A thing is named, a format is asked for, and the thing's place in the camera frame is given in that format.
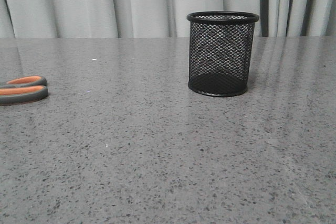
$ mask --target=countertop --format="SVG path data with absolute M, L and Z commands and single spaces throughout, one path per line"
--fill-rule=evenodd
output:
M 255 38 L 248 91 L 187 87 L 188 39 L 0 39 L 0 223 L 336 223 L 336 37 Z

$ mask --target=scissor handle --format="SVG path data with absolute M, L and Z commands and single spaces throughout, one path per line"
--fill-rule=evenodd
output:
M 0 105 L 35 102 L 48 95 L 46 86 L 0 89 Z
M 46 86 L 47 80 L 43 76 L 26 76 L 7 81 L 6 84 L 16 88 L 38 86 L 38 85 Z

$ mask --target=curtain fold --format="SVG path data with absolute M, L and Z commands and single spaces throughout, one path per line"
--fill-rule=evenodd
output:
M 0 0 L 0 37 L 187 37 L 204 10 L 261 14 L 256 36 L 336 35 L 336 0 Z

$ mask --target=orange scissor handle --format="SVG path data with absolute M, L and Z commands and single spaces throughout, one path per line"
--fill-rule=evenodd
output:
M 24 87 L 24 88 L 0 89 L 0 95 L 31 93 L 31 92 L 39 91 L 42 88 L 43 86 L 32 86 L 32 87 Z
M 47 80 L 43 76 L 26 76 L 6 82 L 7 85 L 14 86 L 16 88 L 28 87 L 28 86 L 46 86 Z

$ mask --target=curtain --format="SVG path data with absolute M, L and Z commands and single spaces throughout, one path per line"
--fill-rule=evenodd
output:
M 0 37 L 187 37 L 204 10 L 258 14 L 256 36 L 336 35 L 336 0 L 0 0 Z

